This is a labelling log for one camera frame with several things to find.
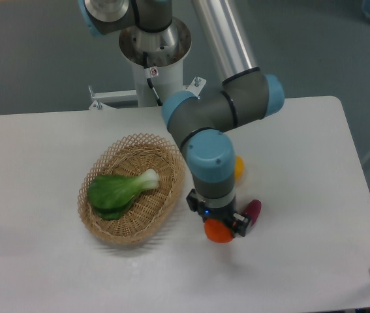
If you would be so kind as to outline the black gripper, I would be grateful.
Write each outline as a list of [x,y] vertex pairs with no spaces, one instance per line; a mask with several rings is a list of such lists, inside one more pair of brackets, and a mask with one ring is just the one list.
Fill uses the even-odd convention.
[[236,197],[224,205],[214,207],[210,204],[209,198],[197,196],[196,190],[193,188],[186,197],[189,209],[192,212],[198,213],[205,222],[207,219],[214,219],[222,222],[227,228],[231,228],[234,237],[245,237],[247,231],[252,226],[252,218],[248,214],[236,213]]

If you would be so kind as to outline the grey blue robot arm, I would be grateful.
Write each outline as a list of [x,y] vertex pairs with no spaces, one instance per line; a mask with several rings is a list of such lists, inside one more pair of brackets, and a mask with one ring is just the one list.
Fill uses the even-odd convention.
[[183,85],[182,62],[191,48],[188,27],[172,14],[170,1],[80,1],[94,35],[119,32],[119,47],[134,69],[141,106],[159,106],[167,130],[192,174],[189,208],[204,224],[243,237],[261,204],[236,209],[236,155],[229,130],[277,113],[285,94],[279,80],[261,72],[234,1],[194,1],[213,53],[222,90],[201,98],[201,78]]

